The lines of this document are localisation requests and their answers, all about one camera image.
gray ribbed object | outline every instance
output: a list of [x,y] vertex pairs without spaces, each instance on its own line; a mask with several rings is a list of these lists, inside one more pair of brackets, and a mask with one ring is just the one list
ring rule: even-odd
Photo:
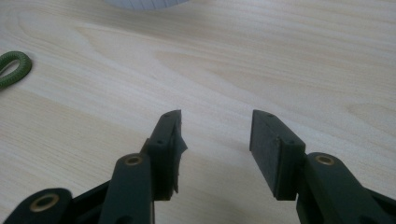
[[155,10],[171,7],[188,0],[105,0],[105,2],[116,6],[136,10]]

green cable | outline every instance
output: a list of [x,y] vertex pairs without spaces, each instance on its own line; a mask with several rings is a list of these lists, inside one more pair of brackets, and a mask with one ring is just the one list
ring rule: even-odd
[[18,65],[17,69],[8,75],[0,77],[0,89],[6,88],[16,83],[17,81],[23,79],[30,72],[30,69],[32,68],[32,61],[26,54],[19,51],[10,51],[0,56],[0,72],[15,60],[20,61],[20,64]]

green ring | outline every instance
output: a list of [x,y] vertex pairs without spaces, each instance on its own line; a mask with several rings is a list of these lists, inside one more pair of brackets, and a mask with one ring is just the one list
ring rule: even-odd
[[20,61],[20,64],[17,69],[8,75],[0,77],[0,88],[6,88],[23,79],[32,69],[32,61],[26,54],[19,51],[10,51],[0,56],[0,71],[15,60]]

green object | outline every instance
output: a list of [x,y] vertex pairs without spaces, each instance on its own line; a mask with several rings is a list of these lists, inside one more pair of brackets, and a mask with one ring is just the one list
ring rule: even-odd
[[10,51],[0,56],[0,71],[15,60],[20,61],[20,64],[11,73],[0,77],[0,89],[6,88],[23,79],[30,72],[30,69],[32,69],[32,61],[26,54],[19,51]]

light wood tabletop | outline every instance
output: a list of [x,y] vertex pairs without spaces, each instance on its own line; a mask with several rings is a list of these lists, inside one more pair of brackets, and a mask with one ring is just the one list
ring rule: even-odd
[[[181,109],[189,149],[157,223],[299,223],[249,152],[253,109],[306,152],[342,160],[396,199],[394,1],[190,0],[157,11],[103,0],[0,1],[0,54],[30,74],[0,91],[0,221],[48,188],[74,196]],[[10,71],[16,64],[6,69]]]

